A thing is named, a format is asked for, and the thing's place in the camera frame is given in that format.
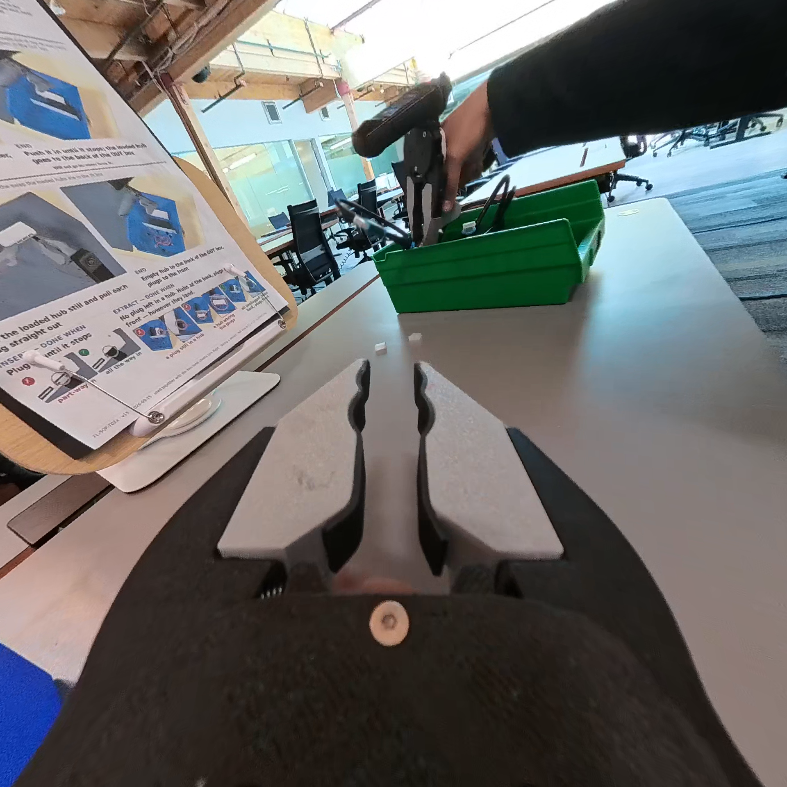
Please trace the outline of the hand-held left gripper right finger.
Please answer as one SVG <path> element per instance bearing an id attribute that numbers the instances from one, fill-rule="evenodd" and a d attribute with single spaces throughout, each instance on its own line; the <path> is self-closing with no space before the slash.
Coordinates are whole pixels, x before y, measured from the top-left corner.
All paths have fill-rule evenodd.
<path id="1" fill-rule="evenodd" d="M 554 561 L 564 546 L 504 423 L 426 362 L 414 365 L 418 537 L 430 572 Z"/>

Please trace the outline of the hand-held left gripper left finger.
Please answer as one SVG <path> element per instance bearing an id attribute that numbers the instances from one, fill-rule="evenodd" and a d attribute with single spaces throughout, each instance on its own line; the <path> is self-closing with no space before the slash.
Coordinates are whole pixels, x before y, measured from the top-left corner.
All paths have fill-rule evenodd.
<path id="1" fill-rule="evenodd" d="M 336 574 L 364 530 L 371 366 L 356 359 L 280 419 L 223 532 L 223 558 Z"/>

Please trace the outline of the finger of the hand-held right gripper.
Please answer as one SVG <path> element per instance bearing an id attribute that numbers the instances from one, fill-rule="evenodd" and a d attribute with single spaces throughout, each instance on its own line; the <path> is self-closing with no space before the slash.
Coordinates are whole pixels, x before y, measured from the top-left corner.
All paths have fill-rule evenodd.
<path id="1" fill-rule="evenodd" d="M 412 244 L 433 245 L 440 231 L 439 186 L 429 180 L 406 180 L 405 197 Z"/>
<path id="2" fill-rule="evenodd" d="M 461 205 L 454 205 L 450 211 L 443 212 L 440 216 L 432 217 L 424 224 L 424 246 L 431 246 L 439 242 L 446 226 L 455 221 L 461 214 Z"/>

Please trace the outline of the silver hub with black cable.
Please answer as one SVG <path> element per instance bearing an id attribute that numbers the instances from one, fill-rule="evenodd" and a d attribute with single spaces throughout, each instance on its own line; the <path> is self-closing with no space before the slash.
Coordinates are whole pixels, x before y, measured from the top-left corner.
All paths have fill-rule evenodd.
<path id="1" fill-rule="evenodd" d="M 506 213 L 515 197 L 516 187 L 512 186 L 509 175 L 503 175 L 478 213 L 472 234 L 478 236 L 502 230 L 505 224 Z M 484 222 L 491 209 L 494 210 L 494 214 L 489 225 L 485 226 Z"/>

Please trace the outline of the green plastic bin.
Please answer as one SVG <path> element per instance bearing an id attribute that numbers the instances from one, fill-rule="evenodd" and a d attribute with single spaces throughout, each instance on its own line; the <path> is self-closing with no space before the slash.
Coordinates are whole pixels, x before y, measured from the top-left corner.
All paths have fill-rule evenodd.
<path id="1" fill-rule="evenodd" d="M 605 216 L 595 180 L 499 202 L 446 226 L 438 242 L 373 255 L 397 313 L 563 305 L 587 279 Z"/>

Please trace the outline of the blue plastic bin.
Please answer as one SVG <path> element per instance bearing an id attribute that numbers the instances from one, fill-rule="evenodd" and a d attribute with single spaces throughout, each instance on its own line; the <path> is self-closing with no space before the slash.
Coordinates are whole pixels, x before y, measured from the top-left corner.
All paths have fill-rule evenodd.
<path id="1" fill-rule="evenodd" d="M 1 785 L 10 786 L 49 732 L 62 700 L 44 670 L 1 646 Z"/>

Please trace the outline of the person's right forearm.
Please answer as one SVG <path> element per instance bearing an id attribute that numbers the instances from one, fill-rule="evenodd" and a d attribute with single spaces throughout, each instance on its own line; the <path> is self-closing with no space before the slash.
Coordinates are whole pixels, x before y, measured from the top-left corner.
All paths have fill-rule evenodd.
<path id="1" fill-rule="evenodd" d="M 785 1 L 615 2 L 495 69 L 491 126 L 516 156 L 784 108 Z"/>

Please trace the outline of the person's right hand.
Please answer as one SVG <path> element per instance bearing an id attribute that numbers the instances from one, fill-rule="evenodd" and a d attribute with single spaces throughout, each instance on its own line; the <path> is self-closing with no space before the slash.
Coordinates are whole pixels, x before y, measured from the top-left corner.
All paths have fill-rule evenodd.
<path id="1" fill-rule="evenodd" d="M 480 176 L 494 136 L 488 102 L 488 81 L 480 84 L 441 126 L 444 137 L 442 211 L 453 210 L 459 189 Z"/>

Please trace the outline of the white tablet stand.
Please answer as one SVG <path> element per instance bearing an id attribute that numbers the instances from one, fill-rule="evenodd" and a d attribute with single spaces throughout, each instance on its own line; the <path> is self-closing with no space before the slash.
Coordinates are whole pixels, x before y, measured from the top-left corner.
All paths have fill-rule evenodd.
<path id="1" fill-rule="evenodd" d="M 125 494 L 159 481 L 197 452 L 223 428 L 250 409 L 280 384 L 280 375 L 237 371 L 209 396 L 210 409 L 187 427 L 164 430 L 130 457 L 98 475 Z"/>

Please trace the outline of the dark desk grommet panel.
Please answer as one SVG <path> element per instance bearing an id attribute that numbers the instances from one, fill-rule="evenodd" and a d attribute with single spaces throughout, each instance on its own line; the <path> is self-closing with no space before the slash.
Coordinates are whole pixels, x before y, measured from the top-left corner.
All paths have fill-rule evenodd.
<path id="1" fill-rule="evenodd" d="M 2 527 L 35 546 L 67 526 L 113 485 L 101 475 L 46 475 L 2 505 Z"/>

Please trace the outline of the printed instruction sheet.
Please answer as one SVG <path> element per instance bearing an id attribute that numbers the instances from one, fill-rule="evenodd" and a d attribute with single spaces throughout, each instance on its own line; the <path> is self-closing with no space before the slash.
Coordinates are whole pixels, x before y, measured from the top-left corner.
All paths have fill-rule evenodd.
<path id="1" fill-rule="evenodd" d="M 43 2 L 2 2 L 2 407 L 70 459 L 287 329 L 252 253 Z"/>

